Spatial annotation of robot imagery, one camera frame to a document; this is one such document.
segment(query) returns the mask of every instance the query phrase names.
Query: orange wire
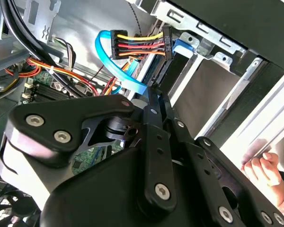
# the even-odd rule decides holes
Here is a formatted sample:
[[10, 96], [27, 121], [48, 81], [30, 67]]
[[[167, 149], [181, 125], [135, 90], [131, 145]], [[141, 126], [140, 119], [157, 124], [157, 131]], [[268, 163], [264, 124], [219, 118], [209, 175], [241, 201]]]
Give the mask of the orange wire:
[[[8, 69], [4, 69], [9, 75], [14, 75], [14, 73]], [[19, 73], [19, 77], [20, 78], [27, 78], [27, 77], [33, 77], [37, 74], [39, 74], [41, 72], [41, 67], [36, 66], [36, 68], [34, 69], [34, 71], [31, 72], [21, 72]]]
[[117, 82], [117, 78], [113, 81], [113, 83], [112, 83], [112, 85], [110, 86], [110, 88], [107, 90], [107, 92], [106, 92], [106, 94], [107, 95], [109, 95], [110, 94], [110, 92], [112, 91], [112, 89], [113, 89], [113, 87], [114, 87], [114, 85], [115, 85], [115, 83]]
[[[50, 65], [45, 64], [45, 63], [43, 63], [41, 61], [37, 61], [37, 60], [32, 59], [32, 58], [29, 58], [28, 62], [32, 63], [32, 64], [36, 64], [37, 63], [37, 64], [39, 64], [39, 65], [41, 65], [41, 66], [43, 66], [45, 68], [51, 68]], [[57, 72], [64, 72], [68, 76], [74, 77], [75, 79], [79, 80], [81, 83], [87, 85], [91, 90], [93, 90], [95, 96], [98, 96], [97, 90], [88, 82], [88, 80], [84, 79], [82, 76], [80, 76], [80, 75], [78, 75], [78, 74], [76, 74], [74, 72], [71, 72], [71, 71], [68, 71], [68, 70], [64, 70], [64, 69], [61, 69], [61, 68], [57, 68], [57, 67], [54, 67], [53, 70], [55, 70]]]
[[147, 54], [147, 53], [154, 53], [154, 54], [159, 54], [159, 55], [165, 55], [164, 52], [161, 51], [132, 51], [132, 52], [123, 52], [120, 53], [119, 56], [126, 56], [126, 55], [132, 55], [132, 54]]

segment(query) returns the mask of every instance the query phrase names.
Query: red wire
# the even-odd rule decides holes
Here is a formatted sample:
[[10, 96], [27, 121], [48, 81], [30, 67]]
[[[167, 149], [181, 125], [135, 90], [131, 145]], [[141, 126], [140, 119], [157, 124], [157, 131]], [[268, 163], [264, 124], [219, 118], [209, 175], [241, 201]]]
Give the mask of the red wire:
[[[4, 69], [9, 75], [14, 75], [11, 71], [9, 71], [8, 69]], [[37, 75], [38, 73], [41, 72], [41, 67], [36, 66], [35, 70], [32, 71], [30, 74], [26, 74], [26, 75], [21, 75], [21, 73], [19, 74], [20, 78], [27, 78], [27, 77], [33, 77], [35, 75]]]
[[137, 49], [137, 48], [156, 48], [158, 46], [164, 46], [164, 43], [160, 44], [153, 44], [153, 45], [126, 45], [126, 44], [118, 44], [118, 47], [125, 47], [130, 49]]

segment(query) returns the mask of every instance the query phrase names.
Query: green circuit board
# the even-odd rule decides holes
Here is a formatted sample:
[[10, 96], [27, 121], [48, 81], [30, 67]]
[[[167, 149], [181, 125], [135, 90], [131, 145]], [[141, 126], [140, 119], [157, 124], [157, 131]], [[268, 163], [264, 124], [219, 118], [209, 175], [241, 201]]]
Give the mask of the green circuit board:
[[[122, 150], [119, 140], [116, 140], [111, 146], [113, 154]], [[99, 163], [103, 159], [103, 151], [104, 147], [91, 148], [76, 155], [72, 161], [72, 172], [76, 175], [90, 168], [91, 166]]]
[[50, 86], [53, 81], [52, 76], [47, 71], [40, 72], [38, 75], [34, 76], [33, 79], [47, 86]]

